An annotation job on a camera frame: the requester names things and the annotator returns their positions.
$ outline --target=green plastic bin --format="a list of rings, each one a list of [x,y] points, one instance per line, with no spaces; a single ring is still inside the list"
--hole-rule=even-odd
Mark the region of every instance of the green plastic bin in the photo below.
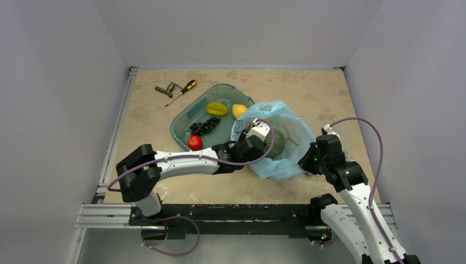
[[[244,95],[232,85],[217,84],[212,86],[177,115],[171,123],[171,136],[182,149],[190,151],[186,145],[191,136],[191,129],[189,129],[189,126],[192,123],[203,123],[213,116],[207,113],[207,104],[212,102],[219,102],[226,105],[228,114],[220,117],[220,123],[212,132],[201,136],[204,148],[230,141],[231,127],[235,121],[235,117],[231,113],[233,104],[245,105],[247,107],[255,104],[250,97]]]

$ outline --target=tabletop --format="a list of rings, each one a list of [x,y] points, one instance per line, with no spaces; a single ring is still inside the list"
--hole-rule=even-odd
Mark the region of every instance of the tabletop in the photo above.
[[[192,79],[196,79],[196,87],[168,107],[165,105],[170,98],[154,90],[155,86],[165,88],[170,82],[184,86]],[[233,85],[255,102],[281,100],[306,120],[331,123],[356,116],[340,70],[138,70],[114,164],[142,144],[152,144],[154,150],[182,152],[171,137],[171,121],[219,83]],[[359,124],[356,121],[343,124],[351,158],[362,166],[372,185],[374,176]],[[116,176],[113,170],[110,180]],[[306,204],[310,198],[325,193],[343,202],[323,175],[261,180],[250,167],[231,174],[172,177],[157,183],[155,190],[165,204]],[[104,202],[123,201],[120,193],[107,192]]]

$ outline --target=robotic arm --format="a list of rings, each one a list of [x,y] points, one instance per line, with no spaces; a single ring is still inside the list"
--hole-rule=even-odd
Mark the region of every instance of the robotic arm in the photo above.
[[[269,132],[270,126],[256,119],[253,127],[242,132],[238,142],[218,144],[200,151],[161,152],[153,151],[150,145],[142,145],[118,163],[116,170],[119,176],[108,189],[115,190],[111,186],[119,182],[121,190],[117,191],[121,191],[124,202],[133,202],[144,218],[160,219],[162,203],[153,191],[158,181],[178,175],[222,174],[242,169],[244,165],[251,164],[250,161],[268,154],[270,150],[264,153],[264,140]],[[325,175],[327,182],[334,186],[351,209],[359,229],[345,217],[330,194],[312,198],[307,215],[313,218],[313,222],[327,224],[349,248],[357,263],[420,263],[415,255],[406,254],[376,203],[369,202],[367,177],[357,162],[345,160],[338,134],[329,125],[322,132],[324,135],[310,144],[298,165],[312,174]],[[263,223],[264,226],[267,224],[274,224],[274,221]]]

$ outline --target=red fruit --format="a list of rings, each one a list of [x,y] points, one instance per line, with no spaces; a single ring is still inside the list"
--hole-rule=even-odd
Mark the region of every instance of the red fruit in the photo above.
[[[191,136],[188,139],[188,147],[194,151],[202,149],[202,139],[200,136]]]

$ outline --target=bunch of grapes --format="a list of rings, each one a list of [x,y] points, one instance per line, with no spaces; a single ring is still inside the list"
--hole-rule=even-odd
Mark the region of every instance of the bunch of grapes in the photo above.
[[[212,130],[214,130],[215,126],[220,123],[220,118],[218,117],[211,117],[207,119],[204,123],[193,123],[190,125],[191,135],[192,136],[203,136],[205,134],[209,134]]]

